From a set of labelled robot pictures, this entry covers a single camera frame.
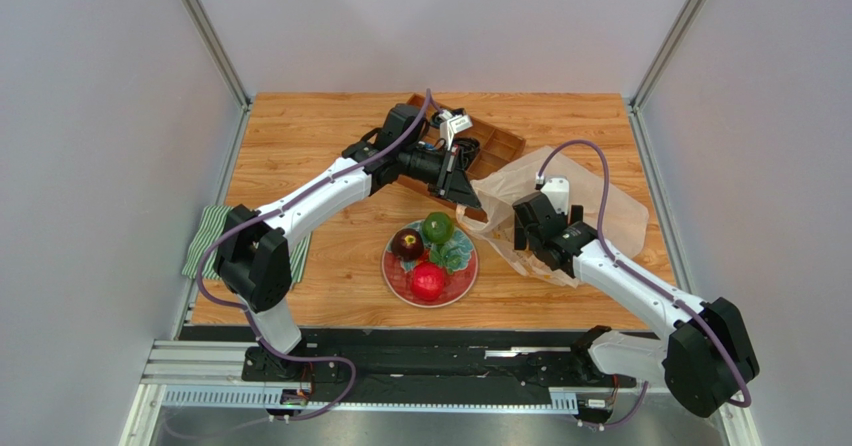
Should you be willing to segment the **translucent beige plastic bag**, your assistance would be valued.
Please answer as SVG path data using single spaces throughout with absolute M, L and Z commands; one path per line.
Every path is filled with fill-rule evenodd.
M 456 208 L 456 221 L 468 235 L 488 243 L 508 265 L 524 277 L 556 286 L 576 287 L 579 281 L 562 271 L 552 271 L 529 251 L 513 247 L 514 212 L 512 204 L 535 191 L 535 177 L 553 151 L 541 147 L 510 162 L 482 180 L 471 182 L 481 202 L 480 210 L 488 213 L 482 222 L 464 215 L 467 208 Z M 570 182 L 570 202 L 584 207 L 584 220 L 592 226 L 597 217 L 603 193 L 603 179 L 564 154 L 558 154 L 547 168 L 547 176 L 564 176 Z M 616 186 L 608 191 L 604 211 L 604 236 L 629 258 L 644 248 L 649 211 Z

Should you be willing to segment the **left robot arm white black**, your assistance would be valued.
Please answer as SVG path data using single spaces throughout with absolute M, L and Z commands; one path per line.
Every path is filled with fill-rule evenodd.
M 288 196 L 256 210 L 239 205 L 204 259 L 236 295 L 259 344 L 276 355 L 301 341 L 286 296 L 292 288 L 291 250 L 346 207 L 406 177 L 442 200 L 468 208 L 480 202 L 467 176 L 475 155 L 458 145 L 472 119 L 464 109 L 397 104 L 382 126 L 362 136 L 324 172 Z

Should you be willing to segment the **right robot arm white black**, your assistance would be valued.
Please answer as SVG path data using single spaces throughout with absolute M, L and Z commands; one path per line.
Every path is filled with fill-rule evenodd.
M 576 343 L 585 368 L 664 385 L 692 414 L 707 418 L 725 404 L 748 408 L 760 372 L 740 310 L 654 276 L 586 223 L 581 207 L 558 211 L 536 191 L 513 205 L 515 245 L 554 271 L 604 292 L 653 332 L 639 337 L 596 327 Z

